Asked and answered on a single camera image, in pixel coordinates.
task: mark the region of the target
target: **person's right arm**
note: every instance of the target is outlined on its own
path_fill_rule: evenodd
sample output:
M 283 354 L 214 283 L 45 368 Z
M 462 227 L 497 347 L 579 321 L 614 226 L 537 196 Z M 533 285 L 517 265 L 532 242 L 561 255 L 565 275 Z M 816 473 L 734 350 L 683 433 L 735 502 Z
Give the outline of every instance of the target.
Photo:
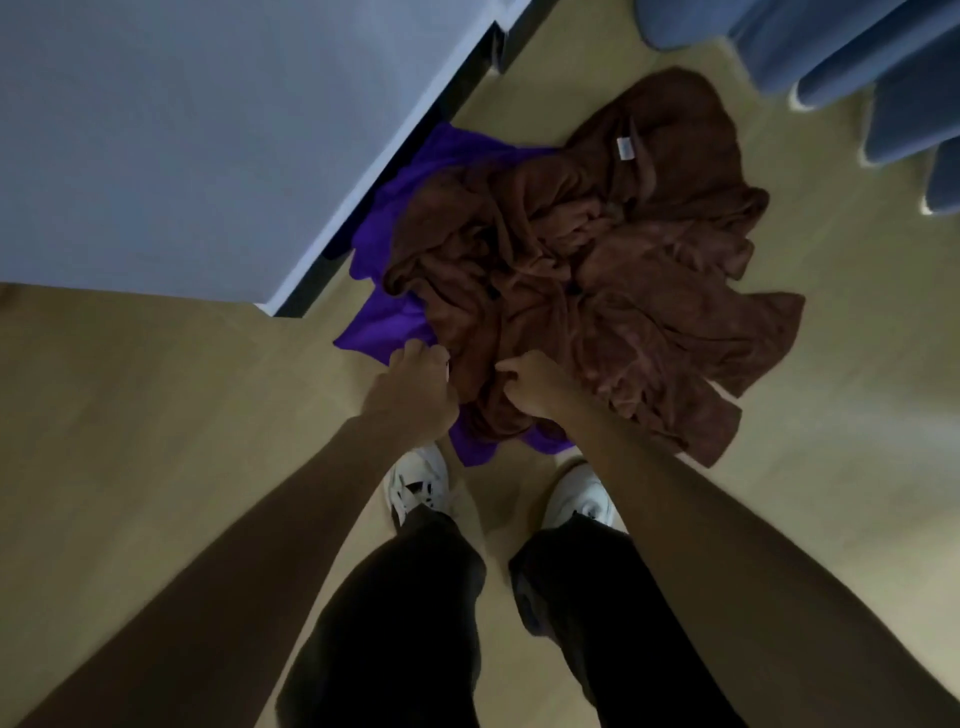
M 769 523 L 543 353 L 497 369 L 516 374 L 505 390 L 511 402 L 563 427 L 596 470 L 687 636 L 749 725 L 960 725 L 953 695 Z

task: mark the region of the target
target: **hand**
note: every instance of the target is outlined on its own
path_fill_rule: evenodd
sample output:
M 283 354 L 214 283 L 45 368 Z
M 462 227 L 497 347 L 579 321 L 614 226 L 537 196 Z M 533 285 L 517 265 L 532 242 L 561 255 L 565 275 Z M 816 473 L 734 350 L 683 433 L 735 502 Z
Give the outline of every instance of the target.
M 498 372 L 514 372 L 503 393 L 520 412 L 556 421 L 555 410 L 584 391 L 561 366 L 543 352 L 532 351 L 496 363 Z
M 418 339 L 390 355 L 390 368 L 373 381 L 362 411 L 396 421 L 410 447 L 443 437 L 457 420 L 457 393 L 447 382 L 450 354 Z

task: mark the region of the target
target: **person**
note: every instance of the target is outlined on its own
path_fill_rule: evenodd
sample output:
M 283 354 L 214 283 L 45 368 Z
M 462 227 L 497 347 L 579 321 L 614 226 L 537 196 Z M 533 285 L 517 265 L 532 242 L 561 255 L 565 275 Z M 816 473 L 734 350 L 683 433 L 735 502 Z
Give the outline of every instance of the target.
M 478 725 L 485 568 L 445 512 L 433 445 L 457 417 L 447 359 L 418 341 L 395 352 L 361 413 L 22 725 L 253 725 L 377 484 L 396 537 L 324 608 L 280 724 Z M 960 724 L 957 700 L 773 527 L 541 352 L 496 368 L 510 401 L 588 461 L 559 479 L 510 574 L 527 630 L 560 647 L 602 725 Z

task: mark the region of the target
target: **person's left arm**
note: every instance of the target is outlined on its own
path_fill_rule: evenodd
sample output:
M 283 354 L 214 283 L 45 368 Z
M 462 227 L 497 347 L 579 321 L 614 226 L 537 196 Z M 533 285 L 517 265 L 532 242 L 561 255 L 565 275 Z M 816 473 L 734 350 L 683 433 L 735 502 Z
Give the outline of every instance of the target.
M 457 417 L 446 351 L 409 341 L 363 406 L 56 688 L 21 728 L 253 725 L 373 489 Z

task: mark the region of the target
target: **purple garment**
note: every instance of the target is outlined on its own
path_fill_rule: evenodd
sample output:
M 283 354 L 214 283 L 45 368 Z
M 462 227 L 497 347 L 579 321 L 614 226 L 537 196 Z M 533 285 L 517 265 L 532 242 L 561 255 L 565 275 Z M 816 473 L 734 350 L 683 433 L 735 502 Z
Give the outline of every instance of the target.
M 368 354 L 386 364 L 391 352 L 402 347 L 407 339 L 435 344 L 437 337 L 426 321 L 420 300 L 413 294 L 393 298 L 380 288 L 383 273 L 390 262 L 394 224 L 417 188 L 438 170 L 489 160 L 512 165 L 550 151 L 548 148 L 512 147 L 449 124 L 438 125 L 410 164 L 377 190 L 370 214 L 353 235 L 350 276 L 357 280 L 373 279 L 377 288 L 347 329 L 333 342 L 334 346 Z M 551 438 L 537 427 L 532 427 L 522 439 L 531 448 L 549 455 L 570 447 L 566 440 Z M 450 429 L 450 441 L 466 466 L 482 465 L 496 452 L 496 443 L 482 442 L 469 434 L 463 410 Z

